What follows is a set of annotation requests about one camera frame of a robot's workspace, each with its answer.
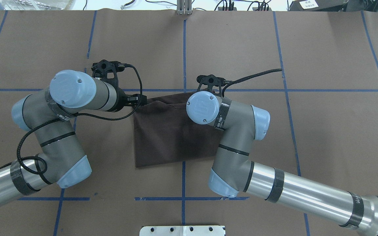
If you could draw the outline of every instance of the brown cloth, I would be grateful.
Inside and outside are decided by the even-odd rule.
[[[148,99],[135,111],[136,167],[215,156],[222,132],[189,118],[186,102],[192,94]]]

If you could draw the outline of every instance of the robotic arm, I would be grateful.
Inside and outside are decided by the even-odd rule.
[[[359,196],[249,161],[253,140],[262,140],[267,133],[269,113],[209,91],[193,94],[186,111],[195,123],[223,130],[208,182],[212,191],[225,197],[243,191],[360,235],[378,236],[378,196]]]
[[[126,67],[135,69],[129,64],[102,60],[93,64],[93,77],[62,70],[48,88],[15,103],[11,112],[14,122],[28,131],[27,135],[34,131],[43,152],[20,158],[21,144],[27,135],[22,139],[17,161],[0,169],[0,206],[52,183],[68,188],[90,176],[90,163],[69,120],[77,115],[94,116],[78,113],[83,109],[116,112],[124,106],[146,104],[142,86],[141,93],[134,95],[126,95],[117,86],[116,73]],[[114,79],[108,79],[108,73],[114,73]]]

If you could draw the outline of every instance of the blue cap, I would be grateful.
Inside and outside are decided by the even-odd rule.
[[[257,108],[253,105],[252,108],[253,116],[255,117],[255,140],[262,140],[269,128],[270,115],[269,112],[264,109]]]
[[[61,188],[71,187],[86,179],[91,172],[90,163],[85,155],[57,181],[57,184]]]
[[[186,112],[193,122],[206,125],[213,122],[220,109],[216,96],[208,91],[194,93],[186,103]]]
[[[25,98],[21,99],[20,101],[16,102],[11,109],[11,116],[14,123],[18,125],[22,130],[30,131],[31,129],[26,125],[26,122],[23,118],[23,106],[26,99],[30,96],[27,95]]]
[[[220,178],[211,168],[210,179],[208,186],[214,193],[224,197],[236,197],[239,193],[237,190],[228,185],[222,178]]]
[[[81,108],[96,95],[96,82],[84,72],[62,70],[49,85],[53,100],[67,108]]]

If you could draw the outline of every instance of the sticker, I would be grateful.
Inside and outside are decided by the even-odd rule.
[[[300,5],[303,9],[313,9],[319,7],[315,0],[302,1],[300,2]]]

